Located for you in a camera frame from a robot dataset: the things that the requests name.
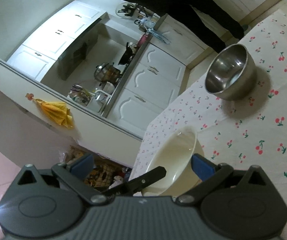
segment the blue gripper pad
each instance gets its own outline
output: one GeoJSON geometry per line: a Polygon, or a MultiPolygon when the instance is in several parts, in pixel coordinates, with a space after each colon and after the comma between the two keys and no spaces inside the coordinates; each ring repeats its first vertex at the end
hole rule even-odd
{"type": "Polygon", "coordinates": [[[194,173],[205,181],[215,174],[217,166],[199,154],[194,154],[191,158],[191,168],[194,173]]]}

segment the floor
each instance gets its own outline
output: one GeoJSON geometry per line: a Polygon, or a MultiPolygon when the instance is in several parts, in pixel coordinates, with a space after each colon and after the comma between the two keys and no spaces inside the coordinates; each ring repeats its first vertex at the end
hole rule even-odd
{"type": "MultiPolygon", "coordinates": [[[[277,11],[278,9],[285,9],[287,10],[287,0],[282,0],[273,7],[271,7],[269,10],[264,12],[261,16],[259,16],[257,19],[255,19],[252,23],[250,23],[250,27],[253,28],[256,26],[259,22],[267,18],[269,15],[277,11]]],[[[226,45],[231,45],[237,43],[237,40],[235,38],[230,39],[228,42],[226,42],[226,45]]],[[[194,82],[196,82],[204,73],[206,73],[209,65],[216,57],[217,53],[213,52],[210,54],[207,58],[205,58],[202,62],[200,62],[198,65],[196,65],[190,72],[188,83],[186,89],[188,89],[194,82]]]]}

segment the cabinet handle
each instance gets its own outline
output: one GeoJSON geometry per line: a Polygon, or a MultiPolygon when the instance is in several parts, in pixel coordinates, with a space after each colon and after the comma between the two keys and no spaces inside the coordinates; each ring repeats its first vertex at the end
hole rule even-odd
{"type": "Polygon", "coordinates": [[[155,75],[157,75],[157,73],[154,70],[148,69],[150,72],[154,73],[155,75]]]}
{"type": "Polygon", "coordinates": [[[152,68],[154,71],[159,72],[159,70],[157,70],[155,67],[149,66],[150,68],[152,68]]]}
{"type": "Polygon", "coordinates": [[[176,33],[178,33],[179,35],[182,36],[182,33],[180,33],[179,31],[177,31],[176,29],[173,29],[176,33]]]}
{"type": "Polygon", "coordinates": [[[135,98],[139,99],[141,102],[145,103],[146,101],[140,97],[135,96],[135,98]]]}

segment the tablecloth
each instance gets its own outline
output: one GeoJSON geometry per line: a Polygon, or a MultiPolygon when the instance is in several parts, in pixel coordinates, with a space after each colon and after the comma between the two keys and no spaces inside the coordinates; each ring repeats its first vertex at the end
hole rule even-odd
{"type": "MultiPolygon", "coordinates": [[[[276,11],[239,43],[258,68],[254,90],[241,101],[224,101],[206,92],[203,75],[150,123],[131,178],[145,173],[174,131],[192,125],[205,157],[243,170],[259,164],[287,204],[287,12],[276,11]]],[[[282,236],[287,240],[287,225],[282,236]]]]}

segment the yellow towel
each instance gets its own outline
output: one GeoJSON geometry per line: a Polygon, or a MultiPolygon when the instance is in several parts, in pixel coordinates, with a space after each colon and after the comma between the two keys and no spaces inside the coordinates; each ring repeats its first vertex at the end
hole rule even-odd
{"type": "Polygon", "coordinates": [[[38,103],[42,111],[58,125],[68,129],[74,128],[70,109],[67,108],[65,102],[45,102],[41,99],[33,99],[33,101],[38,103]]]}

